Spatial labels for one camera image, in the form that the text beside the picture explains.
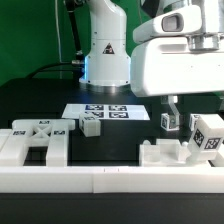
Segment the white plastic fixture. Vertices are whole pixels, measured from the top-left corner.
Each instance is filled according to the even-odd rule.
[[[17,120],[13,129],[0,130],[0,192],[1,193],[108,193],[108,192],[175,192],[224,193],[224,146],[209,164],[195,167],[78,167],[65,163],[68,130],[73,120]],[[6,157],[6,149],[12,152]],[[48,160],[43,166],[23,166],[27,145],[48,145]],[[157,146],[176,159],[188,156],[188,145],[178,140],[157,140]]]
[[[67,166],[68,132],[74,120],[16,120],[0,130],[0,167],[23,166],[29,147],[47,146],[47,166]]]

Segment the white cube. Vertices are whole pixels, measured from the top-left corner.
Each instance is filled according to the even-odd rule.
[[[79,128],[86,137],[100,136],[101,122],[92,113],[79,115]]]
[[[188,149],[189,159],[203,161],[214,159],[224,137],[224,121],[217,114],[201,115],[193,131]]]
[[[200,114],[190,114],[190,121],[189,121],[189,127],[191,131],[194,131],[194,128],[196,126],[196,123],[200,117]]]
[[[179,126],[173,127],[172,124],[175,123],[175,120],[171,118],[167,113],[161,114],[161,128],[166,131],[177,131]]]
[[[139,165],[152,166],[160,162],[160,146],[158,145],[140,145]]]

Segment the cube with fiducial marker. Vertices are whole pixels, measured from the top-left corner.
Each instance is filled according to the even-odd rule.
[[[101,122],[92,113],[79,115],[79,128],[86,137],[100,136]]]

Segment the robot logo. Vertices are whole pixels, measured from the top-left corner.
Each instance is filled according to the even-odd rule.
[[[114,54],[114,50],[110,43],[104,49],[103,54]]]
[[[205,146],[205,149],[216,149],[221,138],[210,138]]]

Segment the black cable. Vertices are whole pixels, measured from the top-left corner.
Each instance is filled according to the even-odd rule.
[[[74,44],[75,44],[75,49],[76,52],[82,51],[81,48],[81,43],[78,35],[78,28],[77,28],[77,23],[76,23],[76,18],[73,12],[68,12],[71,27],[72,27],[72,34],[73,34],[73,39],[74,39]]]
[[[74,69],[53,69],[53,70],[42,70],[39,72],[75,72],[80,71],[82,67],[74,68]]]
[[[78,7],[81,7],[82,1],[74,1],[74,0],[64,0],[64,4],[66,6],[68,15],[69,15],[69,20],[72,28],[72,36],[73,36],[73,41],[76,49],[76,59],[77,60],[84,60],[84,55],[82,52],[81,48],[81,43],[80,43],[80,38],[79,38],[79,32],[78,32],[78,27],[77,27],[77,22],[76,22],[76,17],[75,17],[75,9]]]
[[[52,68],[52,67],[61,66],[61,65],[72,65],[72,63],[71,62],[60,62],[60,63],[53,63],[53,64],[45,65],[43,67],[38,68],[34,72],[31,72],[30,74],[28,74],[26,76],[26,78],[32,79],[38,72],[43,71],[46,68]]]

